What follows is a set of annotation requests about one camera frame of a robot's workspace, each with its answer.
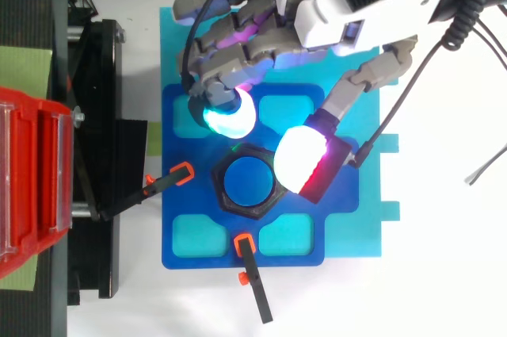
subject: black metal frame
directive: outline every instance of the black metal frame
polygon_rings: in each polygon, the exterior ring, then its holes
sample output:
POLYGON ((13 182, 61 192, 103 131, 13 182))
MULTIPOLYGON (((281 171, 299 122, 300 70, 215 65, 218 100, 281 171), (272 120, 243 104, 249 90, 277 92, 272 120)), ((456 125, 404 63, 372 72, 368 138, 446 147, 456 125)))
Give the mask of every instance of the black metal frame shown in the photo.
POLYGON ((118 290, 120 218, 103 220, 109 209, 143 185, 147 122, 120 119, 121 44, 114 20, 88 22, 79 42, 69 43, 71 107, 85 120, 74 138, 74 201, 90 217, 74 218, 69 231, 68 304, 79 304, 81 289, 99 298, 118 290))

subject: cyan base plate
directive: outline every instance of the cyan base plate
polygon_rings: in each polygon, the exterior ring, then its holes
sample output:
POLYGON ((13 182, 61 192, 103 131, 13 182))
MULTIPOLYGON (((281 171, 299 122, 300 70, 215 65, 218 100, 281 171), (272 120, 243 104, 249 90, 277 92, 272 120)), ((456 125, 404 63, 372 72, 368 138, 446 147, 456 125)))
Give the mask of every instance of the cyan base plate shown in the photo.
MULTIPOLYGON (((200 34, 211 23, 204 23, 200 34)), ((189 28, 174 23, 171 8, 161 9, 160 27, 162 169, 167 172, 184 160, 196 169, 194 180, 163 194, 164 265, 171 269, 242 266, 232 242, 241 232, 253 235, 259 266, 314 266, 325 256, 380 256, 382 221, 399 220, 398 202, 382 202, 380 198, 380 153, 398 151, 396 135, 382 136, 360 171, 346 167, 318 205, 288 193, 259 221, 220 209, 210 173, 237 143, 275 151, 284 132, 301 125, 343 73, 357 68, 378 50, 346 58, 330 53, 321 63, 268 73, 265 83, 250 91, 257 107, 255 129, 244 140, 229 140, 199 127, 187 110, 176 57, 189 28)), ((378 125, 377 91, 362 96, 340 124, 338 134, 357 147, 378 125)), ((227 180, 234 183, 231 190, 249 202, 265 191, 265 182, 256 177, 260 176, 253 171, 235 169, 228 172, 227 180)))

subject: black cable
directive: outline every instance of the black cable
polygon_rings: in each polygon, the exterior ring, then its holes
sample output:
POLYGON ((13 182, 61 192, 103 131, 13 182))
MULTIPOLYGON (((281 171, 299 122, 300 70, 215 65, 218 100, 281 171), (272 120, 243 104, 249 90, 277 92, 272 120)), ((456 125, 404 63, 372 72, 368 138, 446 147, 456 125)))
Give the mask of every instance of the black cable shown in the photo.
POLYGON ((369 153, 373 149, 373 144, 379 139, 380 135, 382 135, 382 132, 386 129, 386 127, 389 125, 389 123, 393 120, 396 113, 399 111, 400 107, 402 106, 403 102, 405 101, 406 97, 409 95, 410 91, 414 88, 415 83, 421 76, 423 70, 428 65, 429 61, 433 58, 433 56, 436 54, 438 49, 442 46, 442 41, 438 41, 435 46, 429 51, 428 55, 424 58, 421 65, 415 72, 414 76, 410 80, 409 84, 406 85, 406 88, 400 95, 399 99, 396 101, 395 105, 391 109, 391 111, 387 114, 386 118, 383 120, 382 124, 377 128, 373 136, 364 143, 361 148, 356 153, 356 158, 353 160, 352 164, 354 167, 359 168, 363 162, 368 157, 369 153))
POLYGON ((196 37, 197 28, 199 28, 200 23, 203 21, 204 16, 206 16, 206 13, 209 11, 210 6, 212 6, 212 3, 213 0, 206 0, 203 8, 200 10, 199 14, 197 14, 196 20, 190 29, 189 36, 187 37, 185 51, 183 52, 183 64, 181 67, 181 84, 183 85, 183 90, 185 90, 186 93, 190 91, 192 84, 195 82, 189 71, 190 49, 192 48, 193 40, 196 37))
POLYGON ((502 5, 499 5, 498 6, 498 9, 505 15, 507 16, 507 8, 505 8, 505 6, 502 6, 502 5))
POLYGON ((507 50, 505 50, 504 46, 501 44, 501 42, 498 40, 498 38, 494 35, 493 32, 491 32, 491 29, 489 29, 486 24, 484 24, 480 19, 477 20, 477 23, 482 26, 484 30, 486 30, 486 33, 491 37, 491 40, 498 46, 500 49, 500 52, 503 53, 505 57, 507 57, 507 50))
POLYGON ((493 165, 493 163, 495 161, 497 161, 498 159, 501 158, 502 155, 504 155, 505 153, 507 152, 507 145, 505 147, 503 147, 490 161, 488 161, 478 172, 477 174, 474 176, 474 178, 468 183, 468 185, 472 186, 474 185, 477 180, 479 180, 479 178, 482 176, 482 174, 484 174, 484 172, 487 171, 487 169, 489 167, 491 167, 493 165))
POLYGON ((507 63, 505 63, 504 59, 501 57, 501 54, 498 52, 498 50, 493 46, 493 44, 490 43, 490 41, 484 36, 482 33, 480 33, 476 28, 472 29, 472 32, 477 34, 479 38, 484 41, 486 45, 488 45, 491 49, 491 51, 496 55, 498 60, 501 62, 501 64, 504 66, 504 68, 507 70, 507 63))

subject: robotic hand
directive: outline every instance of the robotic hand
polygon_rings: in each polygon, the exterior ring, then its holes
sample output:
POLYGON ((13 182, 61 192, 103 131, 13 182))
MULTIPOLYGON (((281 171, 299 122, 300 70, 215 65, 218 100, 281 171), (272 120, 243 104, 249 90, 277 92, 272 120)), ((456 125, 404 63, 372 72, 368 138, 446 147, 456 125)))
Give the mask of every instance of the robotic hand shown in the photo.
POLYGON ((256 120, 254 104, 243 88, 262 82, 270 69, 319 61, 329 49, 337 56, 346 56, 385 45, 382 54, 345 73, 322 107, 305 125, 289 130, 276 151, 279 181, 291 191, 318 201, 341 166, 360 166, 372 149, 372 143, 365 145, 357 159, 352 148, 334 135, 361 93, 379 89, 407 72, 412 63, 410 53, 417 43, 415 35, 428 23, 454 17, 433 54, 440 46, 457 50, 483 8, 504 1, 176 0, 175 20, 193 24, 180 58, 190 111, 199 124, 228 137, 242 138, 256 120), (231 6, 244 1, 237 13, 229 13, 231 6), (202 20, 226 13, 209 32, 193 39, 202 20), (303 155, 307 159, 297 167, 302 174, 285 169, 303 155), (316 169, 317 165, 326 169, 316 169), (329 184, 319 182, 321 189, 316 193, 308 185, 318 180, 309 177, 319 174, 329 184))

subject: glowing fingertip sensor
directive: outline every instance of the glowing fingertip sensor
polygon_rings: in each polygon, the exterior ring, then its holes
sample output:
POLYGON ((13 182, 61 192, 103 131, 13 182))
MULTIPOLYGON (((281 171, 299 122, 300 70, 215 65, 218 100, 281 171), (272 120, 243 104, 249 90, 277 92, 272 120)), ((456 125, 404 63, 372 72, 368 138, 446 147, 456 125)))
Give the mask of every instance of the glowing fingertip sensor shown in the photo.
POLYGON ((326 138, 306 125, 290 128, 275 152, 276 179, 293 193, 299 193, 327 152, 326 138))
POLYGON ((236 88, 241 98, 241 105, 235 113, 219 113, 204 109, 203 118, 208 127, 230 139, 241 139, 252 132, 257 120, 254 101, 244 90, 236 88))

